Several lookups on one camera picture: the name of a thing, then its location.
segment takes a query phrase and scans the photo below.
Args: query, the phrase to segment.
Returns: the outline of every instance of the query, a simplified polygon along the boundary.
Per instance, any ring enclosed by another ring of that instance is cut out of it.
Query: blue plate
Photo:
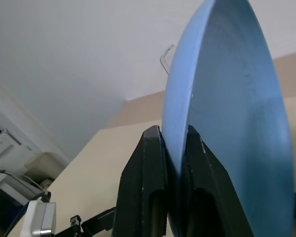
[[[292,236],[289,126],[267,44],[246,0],[205,0],[176,49],[162,134],[177,178],[188,124],[228,171],[254,235]]]

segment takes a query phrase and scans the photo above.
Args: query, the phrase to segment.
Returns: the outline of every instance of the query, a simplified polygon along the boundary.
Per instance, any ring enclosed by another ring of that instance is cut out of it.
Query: white ceiling
[[[272,56],[296,0],[250,1]],[[0,0],[0,84],[74,158],[125,100],[164,90],[159,58],[202,0]]]

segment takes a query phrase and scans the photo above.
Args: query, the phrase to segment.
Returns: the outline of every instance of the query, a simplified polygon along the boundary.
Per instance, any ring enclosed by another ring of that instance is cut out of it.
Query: blue disc
[[[273,61],[247,0],[205,0],[176,49],[162,135],[177,185],[188,124],[228,171],[254,235],[292,236],[288,120]]]

